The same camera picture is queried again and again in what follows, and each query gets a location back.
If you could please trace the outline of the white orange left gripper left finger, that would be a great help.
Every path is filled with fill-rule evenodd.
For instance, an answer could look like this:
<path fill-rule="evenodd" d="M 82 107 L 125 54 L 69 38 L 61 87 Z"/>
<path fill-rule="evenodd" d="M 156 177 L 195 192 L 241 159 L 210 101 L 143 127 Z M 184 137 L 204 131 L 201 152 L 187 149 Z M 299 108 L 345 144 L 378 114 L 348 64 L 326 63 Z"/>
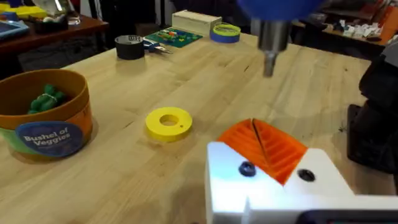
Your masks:
<path fill-rule="evenodd" d="M 259 167 L 265 157 L 253 120 L 233 125 L 206 150 L 207 223 L 241 223 L 248 198 L 284 191 Z"/>

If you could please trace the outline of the white orange left gripper right finger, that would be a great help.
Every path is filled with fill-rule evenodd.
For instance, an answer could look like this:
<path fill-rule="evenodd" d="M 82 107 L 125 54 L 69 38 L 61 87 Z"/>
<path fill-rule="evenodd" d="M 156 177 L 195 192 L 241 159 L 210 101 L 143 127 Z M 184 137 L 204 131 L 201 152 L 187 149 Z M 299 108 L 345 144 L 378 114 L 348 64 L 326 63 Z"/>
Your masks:
<path fill-rule="evenodd" d="M 261 169 L 289 194 L 353 195 L 322 149 L 309 148 L 289 134 L 258 119 L 252 121 L 264 162 Z"/>

